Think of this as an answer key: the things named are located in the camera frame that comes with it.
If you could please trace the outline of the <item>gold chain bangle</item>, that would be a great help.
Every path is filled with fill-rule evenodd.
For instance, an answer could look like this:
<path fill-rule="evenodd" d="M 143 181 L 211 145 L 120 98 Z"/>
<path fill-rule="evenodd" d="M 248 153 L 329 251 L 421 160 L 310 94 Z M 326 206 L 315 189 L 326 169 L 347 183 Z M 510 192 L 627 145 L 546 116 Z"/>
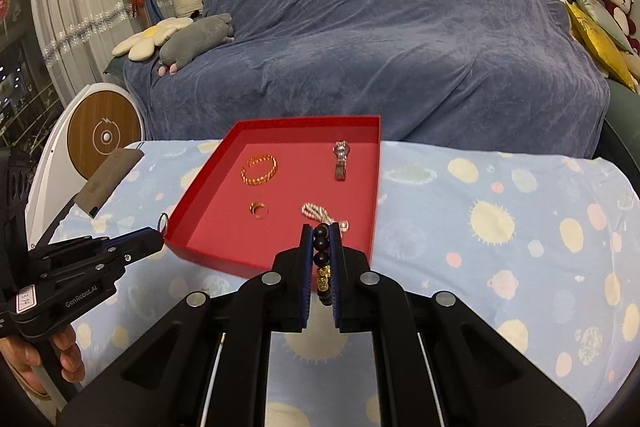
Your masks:
<path fill-rule="evenodd" d="M 277 158 L 271 154 L 255 155 L 240 168 L 240 177 L 247 186 L 259 186 L 272 180 L 279 170 Z"/>

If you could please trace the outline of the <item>red jewelry box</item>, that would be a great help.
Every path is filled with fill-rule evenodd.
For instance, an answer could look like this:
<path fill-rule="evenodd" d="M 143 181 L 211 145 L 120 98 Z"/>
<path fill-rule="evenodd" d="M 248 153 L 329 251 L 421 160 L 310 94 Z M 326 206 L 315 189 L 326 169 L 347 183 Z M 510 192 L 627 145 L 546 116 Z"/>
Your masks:
<path fill-rule="evenodd" d="M 338 141 L 350 146 L 345 181 L 336 181 Z M 378 116 L 324 116 L 237 122 L 171 213 L 167 247 L 178 257 L 221 272 L 254 277 L 267 271 L 274 256 L 298 245 L 308 223 L 303 205 L 323 207 L 345 221 L 346 246 L 371 254 L 380 168 Z M 247 186 L 240 168 L 260 154 L 277 158 L 271 181 Z M 251 202 L 269 208 L 255 219 Z"/>

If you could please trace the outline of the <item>red monkey plush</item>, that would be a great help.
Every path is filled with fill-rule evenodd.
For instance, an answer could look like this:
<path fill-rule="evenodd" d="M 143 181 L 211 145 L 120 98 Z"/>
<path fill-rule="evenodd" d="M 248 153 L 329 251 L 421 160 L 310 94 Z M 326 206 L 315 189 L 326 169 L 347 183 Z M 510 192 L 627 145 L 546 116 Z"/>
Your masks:
<path fill-rule="evenodd" d="M 612 15 L 614 20 L 618 26 L 620 26 L 620 30 L 623 31 L 623 34 L 627 38 L 631 49 L 634 52 L 639 52 L 639 40 L 634 38 L 634 33 L 636 32 L 636 25 L 634 21 L 630 18 L 630 12 L 632 9 L 632 5 L 634 4 L 634 0 L 602 0 L 605 5 L 605 9 Z"/>

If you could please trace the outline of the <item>cream flower cushion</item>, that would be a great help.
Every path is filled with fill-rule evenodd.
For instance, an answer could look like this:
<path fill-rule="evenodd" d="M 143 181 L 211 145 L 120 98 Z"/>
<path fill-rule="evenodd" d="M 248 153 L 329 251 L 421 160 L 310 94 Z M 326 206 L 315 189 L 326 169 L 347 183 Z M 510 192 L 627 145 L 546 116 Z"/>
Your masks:
<path fill-rule="evenodd" d="M 168 17 L 159 23 L 137 32 L 112 49 L 114 57 L 126 56 L 130 61 L 149 60 L 157 48 L 161 48 L 171 36 L 193 23 L 191 17 Z"/>

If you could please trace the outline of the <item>blue-grey sofa blanket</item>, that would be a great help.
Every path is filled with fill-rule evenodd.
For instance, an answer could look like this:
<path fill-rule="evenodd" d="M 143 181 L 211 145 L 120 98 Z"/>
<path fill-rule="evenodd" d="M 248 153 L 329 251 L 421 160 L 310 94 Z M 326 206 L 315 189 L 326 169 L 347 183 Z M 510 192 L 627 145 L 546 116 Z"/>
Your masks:
<path fill-rule="evenodd" d="M 558 0 L 204 0 L 232 43 L 122 75 L 154 140 L 245 119 L 376 115 L 386 140 L 589 157 L 610 89 Z"/>

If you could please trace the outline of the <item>grey patterned pillow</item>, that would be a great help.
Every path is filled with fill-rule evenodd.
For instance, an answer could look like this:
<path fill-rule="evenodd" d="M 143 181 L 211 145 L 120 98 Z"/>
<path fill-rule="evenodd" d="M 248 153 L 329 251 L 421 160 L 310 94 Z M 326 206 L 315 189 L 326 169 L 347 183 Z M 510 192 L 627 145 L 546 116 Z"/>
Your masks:
<path fill-rule="evenodd" d="M 617 5 L 609 11 L 599 0 L 575 0 L 579 7 L 587 13 L 613 39 L 620 49 L 632 53 L 634 49 L 629 42 L 630 25 L 623 21 L 626 13 Z"/>

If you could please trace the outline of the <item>blue planet print cloth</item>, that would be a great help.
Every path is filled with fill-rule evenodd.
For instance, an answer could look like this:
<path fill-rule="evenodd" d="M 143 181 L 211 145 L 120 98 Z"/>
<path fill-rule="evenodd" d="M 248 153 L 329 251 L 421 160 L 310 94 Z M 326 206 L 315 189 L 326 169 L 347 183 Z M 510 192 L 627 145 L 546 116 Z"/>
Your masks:
<path fill-rule="evenodd" d="M 72 209 L 52 242 L 117 236 L 169 216 L 218 141 L 146 142 L 91 219 Z M 603 159 L 381 145 L 372 269 L 406 291 L 451 291 L 552 378 L 594 421 L 639 356 L 639 197 Z M 84 384 L 190 291 L 239 277 L 165 247 L 75 322 Z M 271 340 L 266 426 L 380 425 L 367 335 L 346 336 L 311 301 L 309 327 Z"/>

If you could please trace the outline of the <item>silver wristwatch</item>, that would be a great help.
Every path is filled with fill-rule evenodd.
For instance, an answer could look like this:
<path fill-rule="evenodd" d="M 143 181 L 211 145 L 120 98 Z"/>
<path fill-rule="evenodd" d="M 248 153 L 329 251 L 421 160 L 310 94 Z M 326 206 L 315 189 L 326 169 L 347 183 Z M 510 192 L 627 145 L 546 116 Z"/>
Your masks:
<path fill-rule="evenodd" d="M 347 172 L 347 158 L 350 152 L 350 146 L 346 141 L 338 141 L 333 147 L 333 153 L 336 157 L 334 169 L 334 178 L 336 181 L 345 181 Z"/>

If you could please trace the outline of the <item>green sofa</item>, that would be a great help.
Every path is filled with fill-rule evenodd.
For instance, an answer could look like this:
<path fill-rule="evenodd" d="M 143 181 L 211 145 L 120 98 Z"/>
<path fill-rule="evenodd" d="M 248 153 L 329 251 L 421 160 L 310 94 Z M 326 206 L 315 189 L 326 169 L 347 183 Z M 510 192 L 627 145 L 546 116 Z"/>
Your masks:
<path fill-rule="evenodd" d="M 594 156 L 611 161 L 639 191 L 639 95 L 614 79 L 606 82 L 610 105 Z"/>

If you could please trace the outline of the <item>yellow satin pillow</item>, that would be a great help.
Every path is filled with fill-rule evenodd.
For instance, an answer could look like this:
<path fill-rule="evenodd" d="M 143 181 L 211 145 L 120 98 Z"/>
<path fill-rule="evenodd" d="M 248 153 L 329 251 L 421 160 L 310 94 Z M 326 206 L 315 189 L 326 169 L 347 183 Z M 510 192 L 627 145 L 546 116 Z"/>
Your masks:
<path fill-rule="evenodd" d="M 586 12 L 575 2 L 558 0 L 566 7 L 570 20 L 570 34 L 588 51 L 597 68 L 622 86 L 639 93 L 639 55 L 635 50 L 623 50 Z"/>

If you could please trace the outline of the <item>grey plush toy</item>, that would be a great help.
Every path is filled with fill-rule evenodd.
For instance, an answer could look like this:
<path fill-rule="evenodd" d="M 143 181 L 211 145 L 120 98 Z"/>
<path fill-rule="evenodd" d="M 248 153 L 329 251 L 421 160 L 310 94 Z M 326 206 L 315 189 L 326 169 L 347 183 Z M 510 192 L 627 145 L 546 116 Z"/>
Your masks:
<path fill-rule="evenodd" d="M 170 37 L 160 48 L 160 76 L 175 75 L 204 52 L 234 40 L 232 17 L 228 13 L 194 20 Z"/>

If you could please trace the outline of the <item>white round wooden device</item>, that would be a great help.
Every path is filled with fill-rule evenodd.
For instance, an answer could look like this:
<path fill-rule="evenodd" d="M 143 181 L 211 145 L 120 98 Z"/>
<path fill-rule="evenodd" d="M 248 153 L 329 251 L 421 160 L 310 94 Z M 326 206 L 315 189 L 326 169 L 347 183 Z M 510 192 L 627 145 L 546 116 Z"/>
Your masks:
<path fill-rule="evenodd" d="M 53 219 L 113 150 L 144 139 L 142 117 L 124 88 L 89 84 L 56 121 L 36 169 L 26 205 L 27 244 Z"/>

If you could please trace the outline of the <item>gold hoop earring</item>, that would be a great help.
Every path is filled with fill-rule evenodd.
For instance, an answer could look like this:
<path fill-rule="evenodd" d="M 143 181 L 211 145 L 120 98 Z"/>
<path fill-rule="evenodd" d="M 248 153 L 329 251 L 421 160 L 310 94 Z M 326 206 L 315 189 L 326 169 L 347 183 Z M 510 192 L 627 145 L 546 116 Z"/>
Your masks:
<path fill-rule="evenodd" d="M 269 208 L 263 202 L 251 202 L 248 206 L 250 214 L 258 220 L 265 219 L 269 215 Z"/>
<path fill-rule="evenodd" d="M 162 212 L 158 217 L 156 229 L 161 236 L 165 236 L 168 232 L 169 216 L 167 212 Z"/>

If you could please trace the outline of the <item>brown felt pouch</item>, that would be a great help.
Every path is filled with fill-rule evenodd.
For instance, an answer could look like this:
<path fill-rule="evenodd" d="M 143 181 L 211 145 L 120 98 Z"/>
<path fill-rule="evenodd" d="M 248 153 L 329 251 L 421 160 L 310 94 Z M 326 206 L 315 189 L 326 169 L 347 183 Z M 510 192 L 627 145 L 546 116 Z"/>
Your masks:
<path fill-rule="evenodd" d="M 75 196 L 75 204 L 89 217 L 96 217 L 115 188 L 128 176 L 142 157 L 141 148 L 114 150 Z"/>

